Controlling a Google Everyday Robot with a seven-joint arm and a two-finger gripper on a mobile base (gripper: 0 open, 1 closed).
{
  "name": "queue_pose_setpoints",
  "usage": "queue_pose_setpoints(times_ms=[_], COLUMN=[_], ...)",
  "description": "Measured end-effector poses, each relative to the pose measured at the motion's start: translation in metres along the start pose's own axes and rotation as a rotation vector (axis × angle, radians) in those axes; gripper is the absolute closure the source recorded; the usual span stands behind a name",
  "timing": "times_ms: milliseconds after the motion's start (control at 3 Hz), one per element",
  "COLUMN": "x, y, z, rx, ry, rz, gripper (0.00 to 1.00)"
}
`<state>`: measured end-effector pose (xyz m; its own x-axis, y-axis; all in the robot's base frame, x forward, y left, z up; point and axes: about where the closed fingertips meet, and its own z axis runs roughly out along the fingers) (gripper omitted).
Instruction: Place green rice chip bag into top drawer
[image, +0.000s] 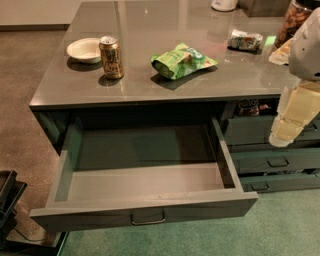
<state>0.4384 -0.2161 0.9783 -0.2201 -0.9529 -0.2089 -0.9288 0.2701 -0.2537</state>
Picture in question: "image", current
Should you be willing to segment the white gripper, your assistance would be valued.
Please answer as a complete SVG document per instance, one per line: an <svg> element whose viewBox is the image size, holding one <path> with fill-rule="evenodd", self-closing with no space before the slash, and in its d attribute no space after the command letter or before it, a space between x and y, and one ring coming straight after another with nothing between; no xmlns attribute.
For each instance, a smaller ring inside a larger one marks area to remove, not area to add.
<svg viewBox="0 0 320 256"><path fill-rule="evenodd" d="M301 80L293 88L286 87L280 97L269 143L287 147L320 112L320 83Z"/></svg>

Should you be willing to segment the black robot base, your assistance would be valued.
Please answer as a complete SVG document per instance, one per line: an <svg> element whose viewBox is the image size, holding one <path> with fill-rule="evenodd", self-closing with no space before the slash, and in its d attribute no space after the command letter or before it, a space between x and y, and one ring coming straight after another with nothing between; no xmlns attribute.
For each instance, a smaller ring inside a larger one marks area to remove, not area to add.
<svg viewBox="0 0 320 256"><path fill-rule="evenodd" d="M0 171L0 252L1 256L62 256L68 234L60 234L52 245L45 239L30 239L17 229L15 207L27 188L16 179L14 170Z"/></svg>

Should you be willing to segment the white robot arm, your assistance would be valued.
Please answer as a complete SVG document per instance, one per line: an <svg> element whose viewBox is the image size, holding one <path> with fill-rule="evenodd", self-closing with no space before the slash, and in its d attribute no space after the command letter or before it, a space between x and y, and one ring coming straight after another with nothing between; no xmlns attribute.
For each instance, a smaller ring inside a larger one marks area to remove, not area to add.
<svg viewBox="0 0 320 256"><path fill-rule="evenodd" d="M300 82L281 94L269 136L275 147L291 144L320 112L320 8L295 33L288 63Z"/></svg>

